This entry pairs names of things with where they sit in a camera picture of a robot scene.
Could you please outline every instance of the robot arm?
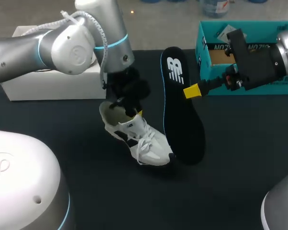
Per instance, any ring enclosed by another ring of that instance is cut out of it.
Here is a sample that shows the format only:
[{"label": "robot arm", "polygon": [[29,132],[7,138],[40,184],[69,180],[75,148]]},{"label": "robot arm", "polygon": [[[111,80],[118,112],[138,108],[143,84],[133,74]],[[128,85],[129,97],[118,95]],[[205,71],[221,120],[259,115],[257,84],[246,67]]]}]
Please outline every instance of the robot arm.
[{"label": "robot arm", "polygon": [[248,50],[242,30],[232,31],[227,37],[230,46],[225,54],[233,54],[236,66],[226,68],[221,77],[201,80],[185,89],[187,98],[205,96],[223,84],[231,91],[241,87],[251,90],[288,75],[288,31],[278,35],[276,44],[254,51]]},{"label": "robot arm", "polygon": [[54,69],[77,75],[95,53],[103,88],[111,88],[129,116],[141,111],[149,87],[133,67],[134,56],[116,0],[75,0],[74,17],[38,26],[21,37],[0,39],[0,83],[29,72]]}]

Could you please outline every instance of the teal shoe box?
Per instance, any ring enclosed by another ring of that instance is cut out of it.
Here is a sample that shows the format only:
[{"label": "teal shoe box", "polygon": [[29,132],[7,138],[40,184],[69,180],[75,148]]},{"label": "teal shoe box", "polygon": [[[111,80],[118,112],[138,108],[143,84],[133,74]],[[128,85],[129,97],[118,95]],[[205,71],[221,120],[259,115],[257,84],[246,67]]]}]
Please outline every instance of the teal shoe box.
[{"label": "teal shoe box", "polygon": [[[229,45],[226,34],[232,29],[242,29],[249,50],[268,47],[277,42],[277,35],[288,30],[288,21],[202,21],[196,44],[196,61],[202,80],[221,76],[226,67],[234,64],[234,57],[224,53]],[[288,94],[288,76],[252,90],[228,90],[224,85],[211,90],[208,95],[269,95]]]}]

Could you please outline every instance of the insole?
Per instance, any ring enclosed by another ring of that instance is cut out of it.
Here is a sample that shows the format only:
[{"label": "insole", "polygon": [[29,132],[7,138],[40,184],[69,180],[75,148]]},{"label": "insole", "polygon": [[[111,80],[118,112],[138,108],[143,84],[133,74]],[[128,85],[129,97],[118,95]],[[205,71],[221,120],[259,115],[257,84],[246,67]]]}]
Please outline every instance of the insole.
[{"label": "insole", "polygon": [[190,86],[188,63],[183,51],[170,47],[161,55],[164,83],[163,127],[173,153],[184,164],[196,164],[204,156],[206,139],[203,124],[186,99],[183,89]]}]

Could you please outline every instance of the new balance logo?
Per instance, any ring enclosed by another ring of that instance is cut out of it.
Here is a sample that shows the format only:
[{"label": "new balance logo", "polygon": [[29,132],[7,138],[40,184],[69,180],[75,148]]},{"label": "new balance logo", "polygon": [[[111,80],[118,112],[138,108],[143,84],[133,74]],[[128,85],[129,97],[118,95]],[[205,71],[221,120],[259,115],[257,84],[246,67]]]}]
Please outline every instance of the new balance logo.
[{"label": "new balance logo", "polygon": [[180,76],[182,74],[181,62],[178,59],[172,59],[171,57],[168,57],[167,66],[171,71],[169,73],[169,78],[184,84],[183,77]]},{"label": "new balance logo", "polygon": [[121,131],[115,131],[114,132],[117,136],[119,136],[120,138],[122,138],[126,143],[127,145],[131,148],[135,145],[138,144],[138,142],[136,140],[133,140],[133,139],[128,139],[128,136],[127,134],[121,132]]}]

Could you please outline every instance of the shoe lace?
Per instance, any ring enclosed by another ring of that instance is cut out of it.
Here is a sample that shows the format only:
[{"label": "shoe lace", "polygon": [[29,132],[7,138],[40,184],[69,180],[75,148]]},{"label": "shoe lace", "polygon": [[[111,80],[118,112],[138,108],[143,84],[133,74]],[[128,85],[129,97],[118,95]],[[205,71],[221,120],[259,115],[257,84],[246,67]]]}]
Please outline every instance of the shoe lace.
[{"label": "shoe lace", "polygon": [[150,147],[152,145],[152,139],[155,136],[155,132],[151,129],[146,120],[144,118],[142,119],[144,121],[144,135],[142,137],[137,136],[136,138],[132,138],[138,141],[138,148],[135,154],[136,154],[136,160],[140,165],[143,165],[139,161],[140,154],[146,153],[150,150]]}]

